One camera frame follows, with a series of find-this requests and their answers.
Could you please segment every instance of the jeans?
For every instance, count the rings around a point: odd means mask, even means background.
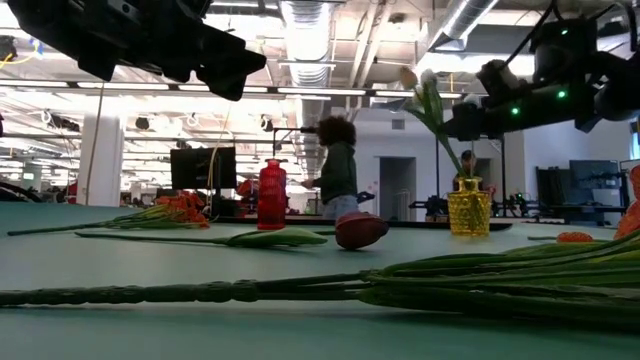
[[[329,200],[324,204],[324,218],[337,220],[343,215],[358,212],[358,200],[353,195],[342,195]]]

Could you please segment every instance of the yellow glass vase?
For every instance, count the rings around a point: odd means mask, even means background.
[[[447,195],[451,233],[460,236],[488,236],[491,217],[489,193],[480,191],[479,177],[460,178],[458,191]]]

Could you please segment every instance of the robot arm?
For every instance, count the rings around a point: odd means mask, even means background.
[[[633,11],[631,15],[630,24],[635,27]],[[532,83],[517,80],[505,62],[494,60],[483,66],[476,76],[488,96],[480,103],[455,105],[453,118],[443,124],[442,131],[471,141],[481,135],[500,138],[513,131],[574,120],[577,129],[589,132],[601,119],[622,121],[636,116],[640,110],[635,94],[640,55],[634,53],[626,60],[597,51],[595,20],[541,25],[531,39],[536,59]],[[606,83],[600,82],[603,77]]]
[[[75,59],[78,67],[111,81],[116,65],[178,82],[196,72],[209,90],[242,97],[263,55],[245,41],[203,23],[211,0],[8,0],[20,27]]]

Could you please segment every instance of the orange object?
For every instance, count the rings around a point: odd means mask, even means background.
[[[202,228],[209,227],[209,221],[197,209],[204,203],[196,193],[185,191],[179,196],[161,196],[156,199],[156,205],[166,205],[164,212],[173,214],[172,219],[175,221],[199,224]]]
[[[561,233],[556,237],[556,241],[559,243],[567,243],[567,242],[592,242],[593,237],[589,234],[581,233],[581,232],[566,232]]]
[[[631,180],[633,194],[636,196],[636,199],[640,199],[640,166],[636,166],[631,170],[629,180]],[[617,240],[638,229],[640,229],[640,204],[636,200],[636,202],[629,206],[622,219],[620,219],[618,231],[616,231],[613,238]]]

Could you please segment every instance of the teal table surface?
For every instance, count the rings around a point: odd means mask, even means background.
[[[346,252],[331,241],[282,250],[85,239],[71,232],[7,237],[9,230],[108,220],[131,209],[0,203],[0,289],[165,285],[275,279],[380,268],[431,256],[499,252],[578,228],[519,224],[487,239],[391,229]],[[327,229],[326,227],[307,227]],[[217,237],[253,230],[155,231]],[[598,238],[613,231],[581,228]],[[0,309],[0,358],[130,359],[640,359],[640,337],[521,322],[378,308],[358,302],[138,304]]]

